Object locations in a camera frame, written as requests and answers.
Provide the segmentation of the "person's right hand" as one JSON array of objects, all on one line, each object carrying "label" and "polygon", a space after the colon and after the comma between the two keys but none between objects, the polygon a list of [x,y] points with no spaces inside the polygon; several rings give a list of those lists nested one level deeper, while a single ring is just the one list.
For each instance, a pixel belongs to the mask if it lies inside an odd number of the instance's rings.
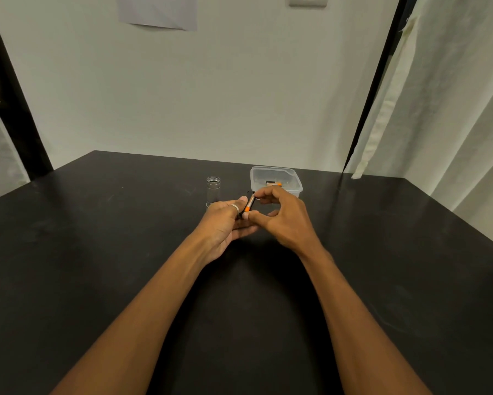
[{"label": "person's right hand", "polygon": [[267,225],[257,225],[300,258],[310,261],[332,260],[322,246],[310,221],[304,202],[282,187],[267,186],[255,192],[261,204],[279,204],[279,214]]}]

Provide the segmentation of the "person's left hand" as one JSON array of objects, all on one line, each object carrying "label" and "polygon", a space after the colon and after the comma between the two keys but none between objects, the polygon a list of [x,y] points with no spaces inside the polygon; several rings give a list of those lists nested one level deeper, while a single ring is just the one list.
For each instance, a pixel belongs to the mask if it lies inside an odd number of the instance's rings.
[{"label": "person's left hand", "polygon": [[228,245],[237,239],[247,237],[258,230],[258,227],[240,216],[228,216],[225,201],[216,202],[205,212],[192,236],[201,248],[202,263],[218,259]]}]

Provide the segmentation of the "person's right forearm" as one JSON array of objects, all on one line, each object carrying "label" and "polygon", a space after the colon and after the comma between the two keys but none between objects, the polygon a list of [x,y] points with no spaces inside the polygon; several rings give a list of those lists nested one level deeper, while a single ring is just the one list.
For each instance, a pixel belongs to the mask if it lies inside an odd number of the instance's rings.
[{"label": "person's right forearm", "polygon": [[296,253],[320,300],[345,395],[432,395],[321,243]]}]

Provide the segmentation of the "person's left forearm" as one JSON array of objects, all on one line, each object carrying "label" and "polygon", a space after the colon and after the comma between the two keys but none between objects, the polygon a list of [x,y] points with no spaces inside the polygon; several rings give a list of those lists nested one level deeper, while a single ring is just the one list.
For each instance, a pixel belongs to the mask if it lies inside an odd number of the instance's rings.
[{"label": "person's left forearm", "polygon": [[166,334],[211,250],[191,234],[50,395],[145,395]]}]

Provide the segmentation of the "clear cylindrical flashlight part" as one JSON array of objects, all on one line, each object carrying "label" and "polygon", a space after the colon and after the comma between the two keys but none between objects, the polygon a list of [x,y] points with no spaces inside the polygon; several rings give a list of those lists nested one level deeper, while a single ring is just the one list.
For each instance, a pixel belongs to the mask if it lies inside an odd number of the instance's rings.
[{"label": "clear cylindrical flashlight part", "polygon": [[219,202],[221,199],[221,179],[210,176],[206,179],[206,207]]}]

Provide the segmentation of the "clear plastic container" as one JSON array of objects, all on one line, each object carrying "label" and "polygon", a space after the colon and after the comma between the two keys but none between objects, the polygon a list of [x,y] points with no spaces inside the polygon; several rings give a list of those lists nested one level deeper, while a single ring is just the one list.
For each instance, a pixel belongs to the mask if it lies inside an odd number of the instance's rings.
[{"label": "clear plastic container", "polygon": [[266,187],[267,180],[282,183],[282,188],[299,198],[303,191],[301,180],[295,170],[273,166],[253,166],[250,170],[251,190],[253,192]]}]

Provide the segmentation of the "white curtain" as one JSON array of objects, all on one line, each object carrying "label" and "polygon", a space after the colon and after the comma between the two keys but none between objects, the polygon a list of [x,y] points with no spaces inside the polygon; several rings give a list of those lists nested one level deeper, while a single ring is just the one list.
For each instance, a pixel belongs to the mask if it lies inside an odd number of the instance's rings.
[{"label": "white curtain", "polygon": [[417,0],[345,173],[407,179],[493,240],[493,0]]}]

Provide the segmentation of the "black frame post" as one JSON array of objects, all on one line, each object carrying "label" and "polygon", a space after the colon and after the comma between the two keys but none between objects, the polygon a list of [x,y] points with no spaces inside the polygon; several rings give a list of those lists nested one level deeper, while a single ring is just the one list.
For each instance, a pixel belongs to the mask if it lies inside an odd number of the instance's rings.
[{"label": "black frame post", "polygon": [[53,172],[1,34],[0,118],[29,179],[38,179]]}]

